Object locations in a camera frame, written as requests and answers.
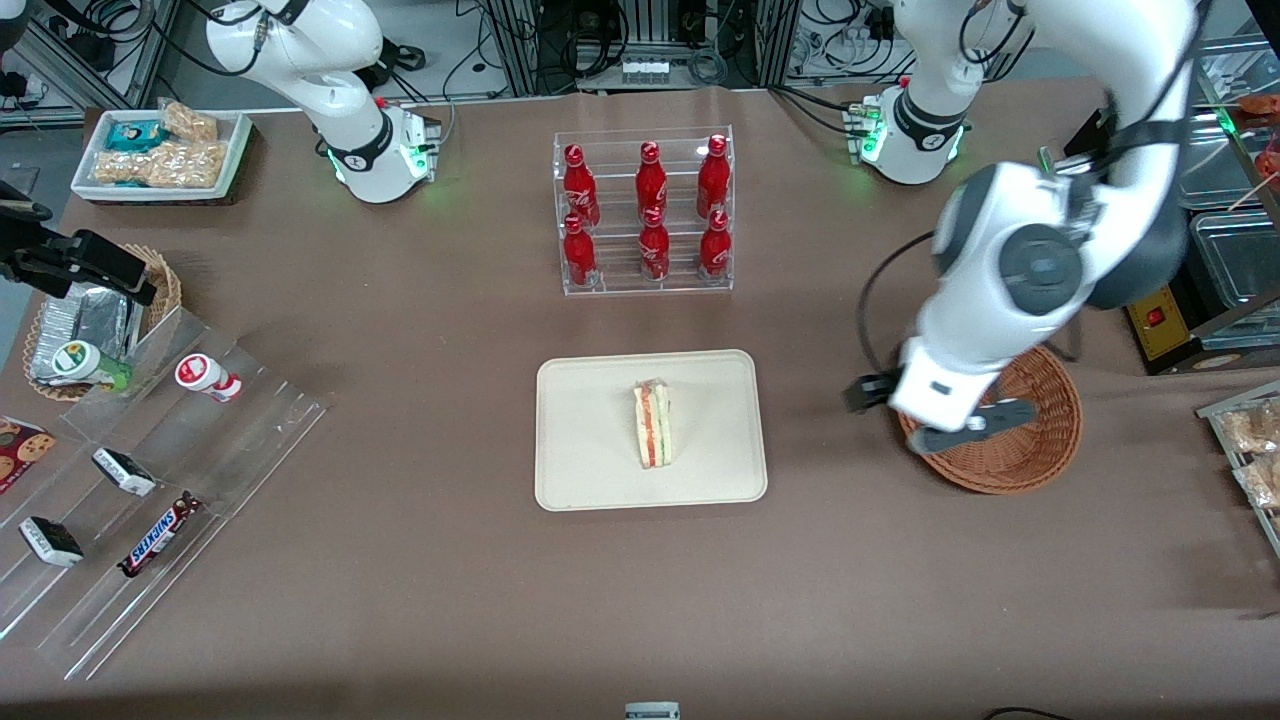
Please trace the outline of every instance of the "acrylic bottle rack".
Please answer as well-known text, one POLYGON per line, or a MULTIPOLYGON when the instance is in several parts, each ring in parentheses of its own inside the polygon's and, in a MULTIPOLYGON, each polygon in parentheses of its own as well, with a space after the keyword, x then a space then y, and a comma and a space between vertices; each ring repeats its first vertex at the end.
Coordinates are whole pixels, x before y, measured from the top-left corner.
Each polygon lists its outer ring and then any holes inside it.
POLYGON ((733 256, 730 251, 728 270, 719 282, 707 282, 698 274, 699 249, 707 220, 698 215, 698 170, 707 156, 707 141, 719 133, 728 138, 730 177, 726 211, 730 234, 737 245, 733 186, 737 168, 733 163, 733 128, 731 126, 699 128, 667 128, 648 131, 600 131, 556 133, 552 149, 552 181, 556 197, 557 245, 561 259, 561 283, 564 295, 609 295, 650 292, 724 292, 733 288, 733 256), (662 152, 667 172, 667 222, 671 234, 671 272, 663 281, 646 279, 640 273, 640 218, 635 177, 640 169, 640 143, 652 140, 662 152), (570 281, 564 260, 564 217, 570 205, 564 197, 564 147, 579 145, 586 167, 595 176, 600 201, 600 224, 589 232, 595 242, 595 261, 600 281, 593 287, 577 287, 570 281))

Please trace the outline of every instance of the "white tray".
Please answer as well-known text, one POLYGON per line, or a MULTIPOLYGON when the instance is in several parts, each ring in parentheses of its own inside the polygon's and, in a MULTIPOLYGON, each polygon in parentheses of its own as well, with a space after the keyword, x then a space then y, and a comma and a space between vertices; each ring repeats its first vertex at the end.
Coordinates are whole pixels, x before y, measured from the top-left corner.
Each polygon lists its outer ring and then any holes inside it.
POLYGON ((553 512, 754 502, 768 488, 755 363, 741 350, 563 357, 538 370, 534 495, 553 512), (636 383, 671 387, 675 460, 645 470, 636 383))
POLYGON ((218 120, 218 140, 227 143, 227 160, 223 161, 223 169, 218 173, 214 187, 133 187, 102 184, 93 179, 93 165, 97 163, 99 151, 106 146, 111 126, 160 118, 160 110, 108 110, 97 119, 93 135, 88 138, 88 147, 81 155, 76 177, 72 178, 72 192, 84 200, 110 202, 191 202, 225 197, 232 181, 236 179, 236 169, 244 154, 244 146, 248 145, 253 122, 239 110, 201 110, 201 113, 218 120))

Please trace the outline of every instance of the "brown basket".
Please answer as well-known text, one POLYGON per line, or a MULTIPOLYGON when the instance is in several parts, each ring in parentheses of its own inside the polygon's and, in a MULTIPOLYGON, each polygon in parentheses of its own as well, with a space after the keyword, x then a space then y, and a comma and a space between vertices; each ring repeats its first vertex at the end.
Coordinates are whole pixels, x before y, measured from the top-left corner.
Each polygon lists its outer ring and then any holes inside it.
MULTIPOLYGON (((1036 420, 922 459, 952 483, 991 495, 1027 492, 1053 482, 1075 457, 1084 429, 1080 396, 1066 368, 1048 350, 1034 347, 1005 368, 1000 392, 1029 400, 1036 405, 1036 420)), ((897 420, 908 436, 920 427, 901 413, 897 420)))
MULTIPOLYGON (((146 336, 151 328, 160 324, 160 320, 169 314, 170 310, 182 305, 182 281, 178 275, 173 273, 173 268, 164 261, 164 258, 142 245, 124 245, 125 250, 133 255, 141 258, 147 264, 147 281, 156 286, 156 299, 155 302, 147 307, 145 315, 142 315, 142 328, 138 331, 140 337, 146 336)), ((31 323, 31 332, 27 333, 27 341, 22 348, 22 369, 27 374, 27 382, 31 387, 36 389, 40 395, 56 400, 59 402, 76 402, 77 400, 84 397, 84 393, 90 391, 88 384, 74 384, 63 387, 47 387, 31 379, 31 359, 36 355, 36 341, 40 337, 40 315, 44 313, 44 305, 36 310, 36 319, 31 323)))

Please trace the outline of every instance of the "snickers bar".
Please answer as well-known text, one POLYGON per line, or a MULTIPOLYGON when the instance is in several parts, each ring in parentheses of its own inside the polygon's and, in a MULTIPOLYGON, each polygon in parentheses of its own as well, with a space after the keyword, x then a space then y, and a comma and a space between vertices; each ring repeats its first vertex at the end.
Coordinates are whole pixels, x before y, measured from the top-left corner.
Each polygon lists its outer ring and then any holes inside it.
POLYGON ((165 514, 160 516, 160 520, 151 527, 142 542, 133 548, 133 552, 128 557, 119 562, 120 570, 124 570, 125 578, 137 578, 138 573, 142 571, 160 551, 173 541, 178 530, 187 524, 187 518, 189 518, 200 506, 204 505, 189 492, 183 491, 182 497, 174 501, 173 507, 165 510, 165 514))

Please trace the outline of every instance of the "yogurt bottle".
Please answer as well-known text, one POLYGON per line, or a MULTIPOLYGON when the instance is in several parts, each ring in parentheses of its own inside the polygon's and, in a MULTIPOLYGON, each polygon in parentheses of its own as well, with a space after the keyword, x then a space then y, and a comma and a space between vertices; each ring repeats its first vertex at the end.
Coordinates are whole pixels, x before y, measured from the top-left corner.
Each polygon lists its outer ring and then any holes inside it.
POLYGON ((133 379, 133 368, 115 357, 102 355, 97 347, 73 340, 54 352, 54 372, 87 384, 102 386, 106 392, 124 392, 133 379))
POLYGON ((218 402, 230 402, 244 389, 244 383, 239 375, 229 373, 227 368, 204 352, 193 352, 178 363, 173 372, 173 379, 187 389, 202 392, 218 402))

